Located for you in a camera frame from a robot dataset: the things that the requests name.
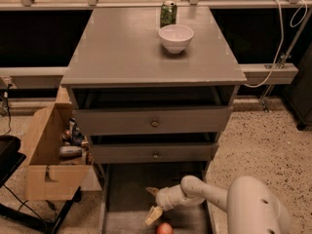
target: floor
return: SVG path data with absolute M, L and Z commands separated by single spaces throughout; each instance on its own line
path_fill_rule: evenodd
M 50 102 L 12 102 L 11 135 L 23 138 L 32 114 Z M 312 128 L 296 128 L 290 110 L 278 97 L 268 100 L 269 112 L 264 112 L 255 97 L 235 99 L 234 112 L 219 140 L 219 150 L 207 173 L 207 180 L 227 189 L 238 176 L 254 176 L 266 183 L 286 205 L 291 217 L 289 234 L 312 233 Z M 0 133 L 8 130 L 8 117 L 0 117 Z M 6 185 L 24 201 L 25 167 L 20 167 Z M 75 203 L 58 233 L 98 233 L 101 192 L 82 192 L 82 200 Z M 0 202 L 14 209 L 18 202 L 4 187 Z M 54 202 L 56 211 L 62 202 Z M 27 202 L 43 218 L 53 219 L 55 212 L 46 202 Z M 26 207 L 21 211 L 29 213 Z M 227 234 L 226 214 L 213 207 L 217 234 Z M 35 234 L 26 227 L 0 218 L 3 234 Z

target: robotic arm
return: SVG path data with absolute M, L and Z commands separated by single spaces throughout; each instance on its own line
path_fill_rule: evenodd
M 147 225 L 177 205 L 194 206 L 207 200 L 227 213 L 229 234 L 287 234 L 290 229 L 285 206 L 264 183 L 251 176 L 238 177 L 228 191 L 192 175 L 173 187 L 146 189 L 157 203 L 145 221 Z

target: cabinet top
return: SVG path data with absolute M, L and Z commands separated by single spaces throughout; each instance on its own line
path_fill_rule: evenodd
M 169 54 L 158 35 L 160 8 L 95 9 L 64 86 L 238 85 L 246 77 L 208 7 L 178 7 L 176 23 L 193 29 L 190 45 Z

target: drawer knob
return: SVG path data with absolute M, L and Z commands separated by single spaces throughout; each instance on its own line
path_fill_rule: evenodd
M 156 119 L 154 119 L 150 124 L 153 128 L 157 128 L 159 126 L 159 122 Z
M 153 154 L 153 158 L 154 158 L 155 160 L 157 160 L 157 159 L 158 159 L 158 157 L 159 157 L 158 153 L 157 153 L 157 152 L 154 152 L 154 154 Z

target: white bowl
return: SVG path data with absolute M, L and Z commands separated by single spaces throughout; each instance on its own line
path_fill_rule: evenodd
M 192 41 L 194 31 L 188 26 L 170 24 L 159 29 L 162 45 L 173 54 L 182 52 Z

